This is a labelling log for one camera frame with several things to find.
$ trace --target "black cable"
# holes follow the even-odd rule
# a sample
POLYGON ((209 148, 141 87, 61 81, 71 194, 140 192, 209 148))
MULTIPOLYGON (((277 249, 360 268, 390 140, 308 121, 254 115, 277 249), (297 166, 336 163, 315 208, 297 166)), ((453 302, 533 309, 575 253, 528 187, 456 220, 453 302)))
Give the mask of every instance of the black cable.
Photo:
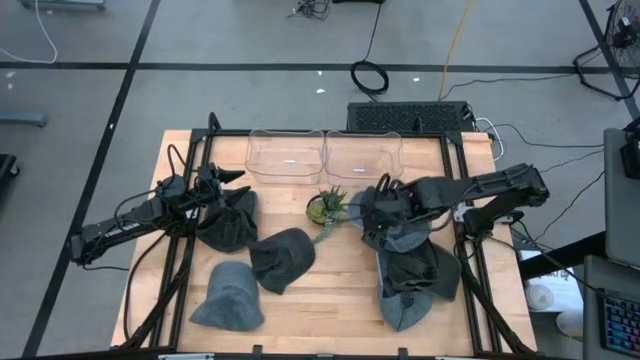
MULTIPOLYGON (((472 242, 471 245, 473 246, 473 250, 471 250, 471 254, 469 254, 469 256, 467 256, 467 258, 465 259, 466 261, 469 261, 472 257, 476 256, 476 250, 478 250, 478 244, 476 244, 475 242, 472 242)), ((457 246, 453 247, 453 254, 458 259, 460 259, 460 256, 458 255, 458 250, 457 249, 458 249, 457 246)))
POLYGON ((453 208, 449 209, 449 215, 447 216, 447 220, 445 220, 440 226, 435 227, 435 228, 431 228, 431 232, 438 232, 441 231, 442 229, 446 228, 447 225, 449 225, 449 223, 451 223, 451 220, 453 220, 453 208))
POLYGON ((371 39, 369 40, 369 48, 367 49, 367 55, 365 55, 364 59, 354 62, 353 65, 351 65, 351 70, 350 70, 351 80, 353 81, 353 83, 356 84, 358 89, 360 89, 360 91, 365 93, 373 102, 378 102, 378 100, 376 100, 376 98, 374 98, 373 95, 382 95, 386 93, 387 90, 389 90, 389 75, 387 74, 387 72, 380 66, 370 61, 367 61, 367 59, 369 58, 369 54, 371 54, 373 39, 376 36, 376 29, 378 28, 378 19, 380 19, 380 10, 382 10, 382 2, 378 4, 378 12, 376 14, 376 21, 373 25, 373 31, 371 32, 371 39), (382 85, 382 87, 378 89, 371 89, 362 85, 362 83, 358 81, 358 78, 356 77, 356 70, 360 66, 368 67, 373 71, 375 71, 376 73, 378 73, 378 75, 380 75, 380 77, 382 77, 382 80, 384 81, 384 84, 382 85))
POLYGON ((84 260, 87 263, 91 263, 91 261, 93 261, 94 256, 97 252, 99 252, 101 250, 100 245, 102 243, 102 240, 104 239, 104 236, 106 234, 108 234, 111 230, 115 229, 116 225, 111 225, 106 231, 104 231, 102 233, 102 235, 100 235, 100 237, 98 238, 98 240, 96 240, 96 243, 93 245, 93 248, 91 249, 91 252, 89 252, 89 255, 87 256, 87 258, 84 260))
MULTIPOLYGON (((598 57, 598 55, 600 55, 601 53, 598 52, 597 54, 595 54, 594 56, 592 56, 591 58, 589 58, 587 61, 585 61, 584 63, 582 63, 581 66, 586 65, 587 63, 589 63, 591 60, 595 59, 596 57, 598 57)), ((577 75, 577 73, 572 73, 572 74, 562 74, 562 75, 552 75, 552 76, 544 76, 544 77, 539 77, 539 78, 498 78, 498 79, 491 79, 491 80, 482 80, 482 79, 475 79, 475 80, 471 80, 468 81, 466 83, 461 83, 461 84, 455 84, 453 86, 451 86, 449 88, 449 91, 447 91, 446 94, 444 94, 444 96, 442 98, 440 98, 439 101, 442 101, 444 99, 447 98, 447 96, 449 96, 449 94, 451 94, 451 91, 453 91, 453 89, 457 88, 457 87, 464 87, 464 86, 468 86, 471 84, 475 84, 475 83, 482 83, 482 84, 493 84, 493 83, 497 83, 497 82, 508 82, 508 81, 541 81, 541 80, 551 80, 551 79, 558 79, 558 78, 563 78, 563 77, 569 77, 569 76, 573 76, 573 75, 577 75)))
POLYGON ((487 239, 491 239, 491 240, 493 240, 493 241, 495 241, 495 242, 499 242, 499 243, 501 243, 502 245, 505 245, 505 246, 510 247, 510 248, 511 248, 511 250, 516 251, 515 246, 513 246, 513 245, 509 244, 509 243, 508 243, 508 242, 506 242, 506 241, 498 240, 498 239, 496 239, 496 238, 494 238, 494 237, 491 237, 491 236, 489 236, 487 239))
POLYGON ((553 219, 553 221, 551 221, 546 228, 544 228, 544 230, 542 231, 542 234, 538 235, 538 237, 535 238, 535 241, 538 241, 538 239, 540 239, 541 237, 543 237, 546 233, 547 230, 549 230, 549 228, 551 227, 551 225, 555 224, 558 220, 560 220, 560 218, 562 216, 564 216, 564 214, 566 214, 567 211, 569 211, 569 209, 571 209, 571 207, 573 206, 573 204, 576 203, 576 201, 578 201, 578 198, 580 197, 580 195, 582 195, 582 193, 584 193, 585 191, 587 191, 587 189, 589 189, 593 184, 597 183, 598 180, 600 180, 602 178, 602 175, 604 175, 604 171, 600 173, 600 175, 598 175, 597 178, 595 178, 593 181, 591 181, 589 184, 587 184, 587 186, 583 187, 582 190, 580 190, 578 192, 578 194, 573 198, 573 200, 571 200, 571 203, 569 204, 569 206, 567 206, 566 208, 564 208, 564 210, 562 210, 562 212, 560 213, 560 215, 558 215, 555 219, 553 219))
POLYGON ((131 268, 131 272, 129 273, 129 279, 127 281, 127 288, 125 290, 125 295, 124 295, 124 314, 123 314, 123 319, 122 319, 122 327, 123 327, 123 332, 124 332, 124 338, 129 340, 130 336, 129 336, 129 299, 131 297, 131 283, 133 281, 133 275, 136 273, 136 270, 138 269, 138 266, 140 265, 140 262, 142 261, 142 259, 144 259, 147 254, 149 254, 151 252, 151 250, 153 250, 153 248, 155 248, 156 246, 158 246, 158 244, 160 244, 160 241, 165 237, 165 235, 167 235, 167 233, 162 233, 162 235, 160 235, 160 237, 158 239, 156 239, 156 241, 154 241, 143 253, 142 255, 140 255, 140 257, 138 258, 138 260, 136 260, 135 264, 133 264, 133 267, 131 268))
POLYGON ((515 127, 514 125, 511 125, 511 124, 495 124, 493 127, 497 128, 497 127, 502 127, 502 126, 506 126, 506 127, 509 127, 509 128, 512 128, 513 130, 515 130, 516 133, 518 133, 518 136, 520 136, 520 139, 522 139, 522 141, 525 144, 531 145, 531 146, 541 146, 541 147, 560 148, 560 149, 598 148, 598 147, 604 146, 604 144, 598 144, 598 145, 554 145, 554 144, 533 143, 533 142, 530 142, 527 139, 525 139, 524 136, 522 135, 522 133, 520 132, 520 130, 518 130, 518 128, 515 127))
POLYGON ((121 268, 118 266, 97 266, 97 267, 87 267, 87 265, 82 265, 83 270, 94 271, 94 270, 120 270, 120 271, 129 271, 128 268, 121 268))
POLYGON ((326 20, 331 13, 329 0, 301 0, 298 1, 298 7, 293 14, 287 18, 304 16, 307 19, 326 20))
MULTIPOLYGON (((525 234, 521 233, 521 232, 520 232, 520 231, 518 231, 517 229, 514 229, 513 227, 511 227, 511 236, 512 236, 512 237, 514 237, 514 238, 516 238, 517 240, 519 240, 521 243, 523 243, 523 244, 525 244, 525 245, 526 245, 526 244, 531 245, 531 244, 530 244, 529 237, 527 237, 525 234)), ((542 247, 544 247, 544 248, 545 248, 545 249, 547 249, 547 250, 555 250, 555 249, 554 249, 554 248, 552 248, 551 246, 549 246, 549 245, 545 245, 545 244, 538 244, 538 246, 542 246, 542 247)))
POLYGON ((556 261, 555 259, 553 259, 551 256, 549 256, 549 254, 547 254, 546 251, 544 251, 542 248, 540 248, 538 246, 538 243, 533 240, 533 238, 531 237, 531 234, 529 233, 529 229, 527 229, 527 226, 523 223, 520 222, 520 225, 522 225, 522 227, 524 228, 524 232, 527 234, 527 236, 529 237, 529 240, 531 240, 531 244, 538 250, 540 251, 540 254, 542 256, 544 256, 545 259, 547 259, 547 261, 549 261, 550 263, 552 263, 555 267, 558 268, 558 270, 562 270, 565 273, 567 273, 569 276, 571 276, 572 278, 574 278, 577 282, 579 282, 580 284, 582 284, 584 287, 589 288, 591 290, 593 290, 593 292, 595 292, 597 295, 607 299, 607 300, 611 300, 611 297, 608 296, 607 294, 603 293, 602 291, 596 289, 595 287, 587 284, 585 281, 583 281, 582 279, 580 279, 579 277, 577 277, 576 275, 573 274, 573 272, 569 271, 567 269, 566 266, 560 264, 558 261, 556 261))
POLYGON ((124 229, 122 228, 122 224, 120 223, 120 220, 118 219, 118 213, 120 212, 120 208, 121 208, 122 206, 124 206, 124 204, 128 203, 128 202, 129 202, 129 201, 131 201, 131 200, 137 199, 137 198, 139 198, 139 197, 142 197, 142 196, 145 196, 145 195, 149 195, 149 194, 151 194, 151 193, 153 193, 153 192, 155 192, 155 191, 156 191, 156 189, 151 189, 151 190, 143 191, 143 192, 141 192, 141 193, 139 193, 139 194, 135 194, 135 195, 129 196, 128 198, 126 198, 126 199, 122 200, 122 201, 121 201, 121 202, 116 206, 116 209, 113 211, 113 221, 115 221, 116 226, 117 226, 120 230, 124 231, 124 229))
POLYGON ((572 162, 576 162, 576 161, 584 160, 584 159, 588 158, 588 157, 589 157, 589 156, 591 156, 591 155, 599 154, 599 153, 601 153, 601 152, 604 152, 604 149, 602 149, 602 150, 597 150, 597 151, 593 151, 593 152, 590 152, 590 153, 588 153, 588 154, 586 154, 586 155, 584 155, 584 156, 581 156, 581 157, 579 157, 579 158, 571 159, 571 160, 567 160, 567 161, 562 162, 562 163, 560 163, 560 164, 553 165, 552 167, 550 167, 550 168, 548 168, 548 169, 540 170, 540 171, 539 171, 539 173, 544 174, 544 173, 549 172, 549 171, 551 171, 551 170, 553 170, 553 169, 556 169, 556 168, 559 168, 559 167, 565 166, 565 165, 570 164, 570 163, 572 163, 572 162))
MULTIPOLYGON (((187 166, 187 163, 184 161, 184 158, 182 157, 182 155, 180 154, 180 151, 178 151, 178 148, 174 145, 174 144, 169 144, 169 146, 167 146, 167 159, 169 161, 169 168, 171 169, 171 179, 169 180, 168 183, 163 184, 161 181, 158 181, 158 186, 154 189, 151 190, 147 190, 147 191, 143 191, 139 194, 135 194, 132 196, 129 196, 128 198, 122 200, 117 206, 115 211, 113 212, 113 221, 116 223, 116 226, 118 227, 118 229, 124 231, 124 229, 122 228, 122 224, 120 223, 120 219, 118 219, 118 213, 120 212, 120 208, 122 206, 124 206, 124 204, 128 203, 131 200, 137 199, 139 197, 145 196, 145 195, 149 195, 153 192, 156 192, 158 189, 166 189, 169 186, 171 186, 171 184, 173 184, 174 179, 176 178, 176 167, 173 163, 173 156, 171 154, 171 150, 173 150, 175 152, 175 154, 178 156, 178 159, 180 160, 180 163, 182 163, 182 166, 187 166)), ((145 221, 145 220, 139 220, 139 219, 122 219, 122 220, 129 220, 129 221, 135 221, 138 223, 150 223, 150 221, 145 221)))

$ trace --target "succulent plant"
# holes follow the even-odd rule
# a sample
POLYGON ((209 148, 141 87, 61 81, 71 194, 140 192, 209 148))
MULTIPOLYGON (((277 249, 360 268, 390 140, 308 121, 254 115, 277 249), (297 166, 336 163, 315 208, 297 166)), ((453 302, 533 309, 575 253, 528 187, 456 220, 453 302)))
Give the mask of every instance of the succulent plant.
POLYGON ((322 233, 313 239, 313 243, 319 243, 331 235, 333 224, 342 211, 342 201, 347 196, 346 192, 340 193, 340 187, 334 186, 330 191, 320 191, 316 199, 307 206, 307 217, 317 223, 324 224, 322 233))

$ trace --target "black keyboard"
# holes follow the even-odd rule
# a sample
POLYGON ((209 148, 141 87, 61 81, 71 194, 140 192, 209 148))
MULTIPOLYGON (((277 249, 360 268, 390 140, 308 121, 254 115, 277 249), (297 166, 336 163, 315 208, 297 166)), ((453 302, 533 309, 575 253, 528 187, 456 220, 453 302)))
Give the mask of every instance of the black keyboard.
POLYGON ((465 101, 349 103, 347 130, 474 131, 471 107, 465 101))
POLYGON ((605 349, 640 358, 640 297, 600 289, 600 340, 605 349))

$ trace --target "gray bucket hat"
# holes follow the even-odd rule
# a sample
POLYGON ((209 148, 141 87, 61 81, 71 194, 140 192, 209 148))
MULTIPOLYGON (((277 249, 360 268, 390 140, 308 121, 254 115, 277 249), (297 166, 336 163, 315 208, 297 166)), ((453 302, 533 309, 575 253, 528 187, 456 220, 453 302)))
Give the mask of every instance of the gray bucket hat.
MULTIPOLYGON (((360 204, 362 202, 372 201, 375 194, 375 188, 370 186, 364 192, 358 192, 353 195, 351 204, 360 204)), ((359 206, 349 206, 347 208, 349 218, 354 220, 352 224, 364 231, 364 225, 359 206)), ((431 224, 411 224, 392 226, 387 229, 384 238, 372 238, 369 234, 363 235, 362 241, 374 250, 387 250, 398 253, 411 251, 422 244, 431 234, 431 224)))
POLYGON ((196 227, 196 236, 211 248, 232 253, 258 240, 258 230, 253 218, 258 197, 247 192, 233 208, 214 211, 215 204, 207 207, 205 218, 196 227))
POLYGON ((438 281, 422 291, 441 297, 446 301, 454 301, 458 284, 462 274, 462 265, 452 253, 445 250, 438 244, 433 245, 433 251, 438 259, 438 281))
POLYGON ((309 235, 298 228, 283 230, 248 246, 253 273, 260 285, 280 295, 306 273, 316 259, 309 235))
POLYGON ((264 322, 258 304, 258 283, 249 265, 226 261, 209 278, 207 299, 189 321, 230 331, 251 331, 264 322))
POLYGON ((415 325, 427 315, 433 303, 432 296, 421 291, 397 291, 388 278, 389 253, 376 254, 378 263, 378 304, 384 321, 395 331, 415 325))

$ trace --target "metal stand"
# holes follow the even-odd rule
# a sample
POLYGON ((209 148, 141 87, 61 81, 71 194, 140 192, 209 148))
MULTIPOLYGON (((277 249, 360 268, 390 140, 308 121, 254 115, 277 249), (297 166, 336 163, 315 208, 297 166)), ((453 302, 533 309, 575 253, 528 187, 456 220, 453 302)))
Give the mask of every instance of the metal stand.
MULTIPOLYGON (((26 9, 31 8, 35 0, 18 0, 26 9)), ((39 6, 95 6, 100 11, 106 10, 104 0, 38 0, 39 6)))
POLYGON ((631 93, 630 93, 629 95, 625 95, 625 96, 622 96, 622 95, 616 95, 616 94, 614 94, 614 93, 612 93, 612 92, 609 92, 609 91, 604 90, 604 89, 602 89, 602 88, 599 88, 599 87, 597 87, 597 86, 591 85, 591 84, 587 81, 587 79, 585 78, 584 73, 582 72, 582 68, 581 68, 581 65, 580 65, 580 61, 579 61, 581 58, 585 57, 586 55, 589 55, 589 54, 593 53, 594 51, 596 51, 596 50, 598 50, 598 49, 601 49, 601 50, 602 50, 602 52, 603 52, 603 55, 605 55, 605 58, 606 58, 606 59, 608 59, 608 60, 610 60, 610 61, 607 61, 607 62, 609 62, 609 63, 610 63, 610 64, 609 64, 609 66, 611 67, 611 70, 613 70, 614 72, 616 72, 616 73, 618 73, 618 74, 621 74, 621 73, 622 73, 622 72, 620 71, 620 66, 619 66, 619 64, 617 64, 617 63, 615 63, 615 64, 614 64, 615 60, 613 59, 612 55, 610 54, 609 49, 608 49, 608 48, 603 48, 603 47, 602 47, 602 44, 603 44, 603 43, 606 43, 606 42, 605 42, 605 39, 606 39, 606 37, 607 37, 607 34, 609 33, 609 30, 611 29, 611 21, 612 21, 612 19, 613 19, 613 13, 614 13, 614 11, 615 11, 615 5, 613 5, 613 6, 609 7, 609 8, 607 9, 607 11, 609 12, 609 17, 607 18, 607 26, 606 26, 606 28, 605 28, 605 30, 604 30, 604 36, 603 36, 603 38, 602 38, 602 39, 598 39, 598 45, 596 45, 596 46, 594 46, 593 48, 591 48, 591 49, 589 49, 589 50, 587 50, 587 51, 583 52, 582 54, 580 54, 580 55, 576 56, 576 58, 575 58, 575 59, 573 59, 573 66, 575 67, 576 72, 578 73, 578 76, 580 76, 580 83, 581 83, 582 85, 584 85, 584 86, 588 87, 588 88, 589 88, 589 89, 591 89, 591 90, 595 90, 595 91, 597 91, 597 92, 599 92, 599 93, 601 93, 601 94, 604 94, 604 95, 607 95, 607 96, 609 96, 609 97, 612 97, 612 98, 616 99, 616 101, 620 101, 620 100, 629 99, 629 98, 633 97, 633 95, 635 95, 636 90, 638 90, 638 87, 640 87, 640 78, 638 78, 638 81, 636 81, 636 84, 633 86, 633 90, 631 90, 631 93))
POLYGON ((633 97, 635 95, 635 93, 636 93, 636 90, 638 90, 638 87, 640 87, 640 79, 638 79, 638 81, 636 81, 636 84, 633 86, 633 90, 631 90, 629 95, 625 95, 625 96, 616 95, 616 94, 614 94, 612 92, 609 92, 609 91, 604 90, 602 88, 599 88, 597 86, 593 86, 587 81, 586 77, 584 76, 584 73, 582 72, 582 68, 580 67, 580 61, 579 60, 581 58, 585 57, 586 55, 589 55, 589 54, 593 53, 594 51, 598 50, 599 48, 600 48, 600 45, 596 45, 593 48, 591 48, 591 49, 583 52, 582 54, 576 56, 575 59, 573 59, 573 66, 576 68, 576 72, 578 73, 578 76, 580 77, 580 83, 582 85, 588 87, 591 90, 595 90, 595 91, 597 91, 597 92, 599 92, 601 94, 604 94, 604 95, 607 95, 609 97, 612 97, 612 98, 616 99, 617 101, 624 100, 624 99, 629 99, 629 98, 633 97))
MULTIPOLYGON (((602 258, 607 257, 605 252, 604 231, 547 252, 548 257, 556 260, 565 267, 582 265, 587 255, 597 255, 602 258)), ((518 263, 518 266, 520 267, 520 277, 522 277, 522 280, 529 280, 558 270, 558 267, 547 260, 547 257, 542 254, 521 261, 518 263)))
POLYGON ((47 115, 40 113, 0 113, 0 124, 45 127, 47 125, 47 115))

